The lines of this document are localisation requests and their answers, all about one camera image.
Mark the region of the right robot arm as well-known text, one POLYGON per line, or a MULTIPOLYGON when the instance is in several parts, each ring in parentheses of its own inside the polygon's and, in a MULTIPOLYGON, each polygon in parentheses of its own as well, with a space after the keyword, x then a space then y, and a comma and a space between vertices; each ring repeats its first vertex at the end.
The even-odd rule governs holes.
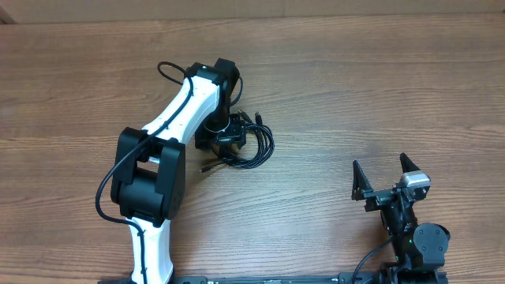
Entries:
POLYGON ((351 283, 447 283, 439 269, 445 264, 451 234, 436 223, 420 224, 413 206, 424 200, 431 186, 431 178, 407 154, 399 156, 402 175, 391 189, 376 191, 365 176, 361 164, 353 161, 351 199, 363 200, 367 212, 378 211, 388 239, 375 247, 358 263, 351 283), (361 272, 368 259, 391 245, 395 261, 383 263, 377 272, 361 272))

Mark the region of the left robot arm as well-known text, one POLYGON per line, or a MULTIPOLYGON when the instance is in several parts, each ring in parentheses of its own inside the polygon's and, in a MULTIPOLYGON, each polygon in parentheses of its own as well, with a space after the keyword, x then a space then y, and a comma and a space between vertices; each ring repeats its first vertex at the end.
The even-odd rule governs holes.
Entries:
POLYGON ((169 283, 170 221, 185 192, 185 149, 242 148, 245 127, 230 112, 231 94, 241 77, 235 63, 194 63, 183 70, 181 90, 142 129, 126 128, 118 138, 111 199, 129 225, 134 268, 127 283, 169 283))

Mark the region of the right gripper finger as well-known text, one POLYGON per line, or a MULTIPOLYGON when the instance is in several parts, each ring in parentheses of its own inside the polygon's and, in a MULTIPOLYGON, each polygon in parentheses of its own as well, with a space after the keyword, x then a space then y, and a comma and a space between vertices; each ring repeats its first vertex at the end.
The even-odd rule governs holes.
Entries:
POLYGON ((403 173, 419 171, 419 167, 407 156, 406 153, 401 153, 399 156, 403 173))
POLYGON ((373 188, 365 176, 364 171, 358 160, 353 161, 353 188, 351 193, 352 200, 363 200, 367 198, 369 193, 373 192, 373 188))

